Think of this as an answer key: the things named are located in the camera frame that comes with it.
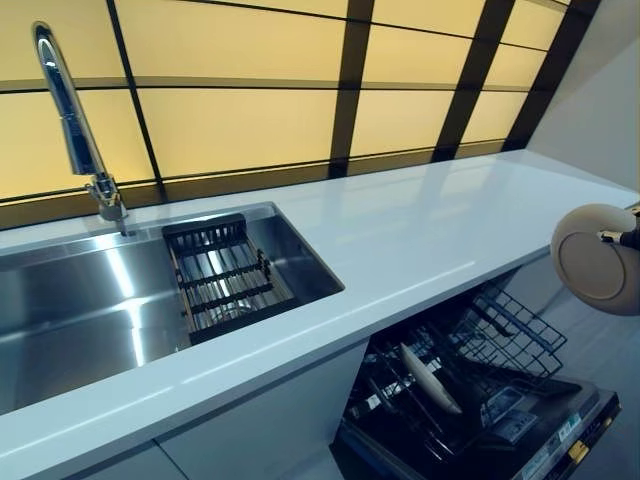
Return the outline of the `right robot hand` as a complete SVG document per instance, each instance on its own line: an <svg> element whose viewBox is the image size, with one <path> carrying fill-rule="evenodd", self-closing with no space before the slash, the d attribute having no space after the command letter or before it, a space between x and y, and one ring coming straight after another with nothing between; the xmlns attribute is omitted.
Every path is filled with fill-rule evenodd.
<svg viewBox="0 0 640 480"><path fill-rule="evenodd" d="M626 232L615 232L602 230L597 233L598 238L603 243L619 244L626 248L634 250L640 249L640 223L639 223L639 211L638 206L632 207L629 212L635 218L635 228Z"/></svg>

